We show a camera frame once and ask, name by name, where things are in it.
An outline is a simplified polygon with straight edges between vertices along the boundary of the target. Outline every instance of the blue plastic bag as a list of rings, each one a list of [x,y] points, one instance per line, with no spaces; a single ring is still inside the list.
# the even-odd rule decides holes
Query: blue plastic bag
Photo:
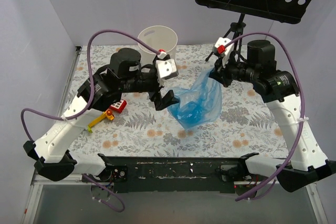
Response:
[[[168,107],[169,113],[187,129],[215,121],[222,111],[222,87],[203,71],[190,89],[172,88],[179,103]]]

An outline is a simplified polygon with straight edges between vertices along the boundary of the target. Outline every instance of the floral pattern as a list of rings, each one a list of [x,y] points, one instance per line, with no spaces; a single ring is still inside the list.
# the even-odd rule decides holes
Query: floral pattern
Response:
[[[92,46],[92,69],[108,64],[121,46]],[[165,82],[163,94],[171,87],[190,87],[198,75],[213,67],[215,57],[204,59],[212,45],[178,46],[179,76]],[[67,104],[88,78],[86,47],[83,48],[72,79]],[[92,133],[83,131],[70,147],[72,152],[103,153],[108,156],[240,157],[259,152],[269,157],[286,157],[286,143],[273,115],[251,84],[234,81],[222,88],[223,108],[212,122],[185,131],[167,109],[155,111],[147,93],[127,93],[127,106],[114,120],[103,120]]]

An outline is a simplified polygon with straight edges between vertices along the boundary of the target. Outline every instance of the gray wall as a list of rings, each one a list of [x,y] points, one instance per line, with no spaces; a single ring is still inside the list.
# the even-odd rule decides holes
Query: gray wall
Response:
[[[20,223],[33,175],[22,148],[24,107],[55,114],[75,48],[49,0],[0,0],[0,223]],[[34,138],[53,121],[28,114]]]
[[[313,0],[301,23],[274,22],[270,32],[285,43],[306,99],[306,116],[322,150],[336,160],[336,0]],[[277,47],[278,67],[288,70],[286,56]],[[336,223],[336,175],[318,182],[329,223]]]
[[[134,35],[146,27],[165,25],[176,31],[179,44],[214,43],[239,14],[199,6],[194,0],[50,0],[75,45],[86,45],[99,29],[116,28]],[[246,32],[268,31],[272,21],[247,17]],[[101,45],[134,44],[116,35],[102,35]]]

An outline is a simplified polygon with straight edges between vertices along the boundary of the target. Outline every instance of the table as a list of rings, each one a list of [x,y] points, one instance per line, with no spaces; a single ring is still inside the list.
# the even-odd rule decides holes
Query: table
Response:
[[[108,64],[113,53],[122,47],[92,46],[92,69]],[[171,87],[190,87],[198,75],[213,67],[215,57],[205,62],[212,45],[178,46],[176,63],[179,76],[165,82]],[[83,47],[67,99],[69,104],[77,89],[88,78],[87,48]],[[258,152],[263,156],[283,158],[288,154],[286,142],[273,115],[249,83],[234,81],[222,88],[223,108],[212,122],[185,131],[167,109],[155,111],[147,93],[123,94],[127,106],[113,121],[103,120],[83,131],[70,146],[71,152],[106,156],[165,157],[240,157]]]

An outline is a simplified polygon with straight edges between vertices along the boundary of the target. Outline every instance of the purple cable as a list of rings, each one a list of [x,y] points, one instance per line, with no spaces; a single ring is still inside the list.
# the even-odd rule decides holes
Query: purple cable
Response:
[[[284,46],[284,44],[280,41],[279,38],[277,38],[276,36],[270,34],[270,33],[264,33],[264,32],[257,32],[257,33],[250,33],[250,34],[244,34],[241,36],[238,36],[237,38],[233,39],[232,41],[230,41],[228,44],[226,44],[224,47],[228,47],[229,45],[233,44],[236,41],[239,41],[240,39],[250,36],[250,35],[256,35],[256,34],[261,34],[261,35],[266,35],[269,37],[272,37],[273,39],[275,39],[279,45],[282,47],[282,49],[284,50],[287,59],[289,61],[289,64],[292,68],[294,77],[296,79],[297,85],[299,87],[299,91],[300,91],[300,100],[301,100],[301,111],[300,111],[300,117],[304,118],[304,111],[305,111],[305,97],[303,96],[303,91],[302,91],[302,86],[298,77],[298,73],[296,72],[294,63],[292,61],[292,58],[289,55],[288,50],[286,49],[286,47]],[[267,179],[265,179],[265,181],[261,182],[259,185],[255,186],[254,188],[252,188],[251,190],[247,191],[246,193],[238,196],[235,200],[236,201],[240,201],[242,199],[246,199],[246,198],[250,198],[251,195],[253,193],[255,193],[257,190],[262,189],[264,186],[266,186],[272,179],[274,179],[288,164],[288,162],[290,161],[290,159],[292,158],[294,151],[296,149],[296,146],[298,145],[299,141],[300,141],[300,137],[301,137],[301,133],[302,133],[302,129],[303,129],[303,122],[299,123],[299,129],[298,129],[298,134],[296,135],[295,141],[293,143],[292,148],[290,149],[287,158],[285,159],[285,161],[283,162],[283,164]]]
[[[103,204],[107,205],[109,208],[111,208],[112,210],[114,210],[116,212],[123,212],[125,210],[125,203],[124,203],[124,201],[122,200],[122,198],[118,194],[115,194],[114,192],[112,192],[111,190],[109,190],[107,187],[105,187],[105,186],[99,184],[98,182],[94,181],[88,175],[82,174],[82,176],[85,179],[87,179],[88,181],[90,181],[91,183],[94,183],[95,185],[99,186],[101,189],[103,189],[105,191],[108,191],[111,195],[115,196],[115,198],[117,198],[120,201],[120,203],[122,204],[122,208],[118,209],[115,206],[113,206],[110,203],[108,203],[107,201],[105,201],[103,199],[100,199],[98,197],[94,197],[96,200],[100,200],[100,202],[102,202]]]
[[[72,116],[69,116],[68,118],[66,118],[67,120],[71,120],[71,119],[75,119],[77,117],[79,117],[80,115],[82,115],[85,111],[87,111],[87,109],[90,107],[91,105],[91,102],[93,101],[93,96],[94,96],[94,85],[93,85],[93,74],[92,74],[92,68],[91,68],[91,60],[90,60],[90,53],[91,53],[91,44],[92,44],[92,41],[94,40],[94,38],[96,38],[98,35],[100,34],[104,34],[104,33],[116,33],[116,34],[122,34],[122,35],[125,35],[133,40],[135,40],[136,42],[138,42],[139,44],[143,45],[145,48],[147,48],[149,51],[152,51],[153,53],[159,55],[160,52],[158,52],[157,50],[155,50],[154,48],[151,48],[150,46],[148,46],[147,44],[145,44],[143,41],[141,41],[140,39],[134,37],[133,35],[130,35],[128,33],[125,33],[123,31],[119,31],[119,30],[115,30],[115,29],[104,29],[104,30],[101,30],[101,31],[98,31],[96,32],[95,34],[93,34],[88,42],[88,47],[87,47],[87,62],[88,62],[88,70],[89,70],[89,80],[90,80],[90,97],[89,97],[89,101],[88,103],[86,104],[85,108],[82,109],[80,112],[78,112],[77,114],[75,115],[72,115]],[[53,116],[53,115],[48,115],[48,114],[45,114],[45,113],[42,113],[42,112],[39,112],[39,111],[36,111],[36,110],[33,110],[33,109],[29,109],[29,108],[24,108],[22,111],[21,111],[21,122],[22,122],[22,126],[23,126],[23,129],[25,130],[28,138],[30,141],[34,141],[32,136],[30,135],[30,133],[28,132],[28,128],[27,128],[27,125],[26,125],[26,122],[25,122],[25,118],[24,118],[24,114],[26,111],[29,111],[31,113],[34,113],[34,114],[37,114],[37,115],[40,115],[40,116],[43,116],[45,118],[49,118],[49,119],[53,119],[53,120],[58,120],[58,121],[63,121],[63,119],[61,117],[58,117],[58,116]]]
[[[264,192],[262,195],[259,195],[259,196],[257,196],[257,197],[250,198],[250,200],[261,199],[261,198],[263,198],[264,196],[266,196],[266,195],[272,190],[272,188],[274,187],[275,183],[276,183],[276,180],[273,180],[272,185],[267,189],[266,192]]]

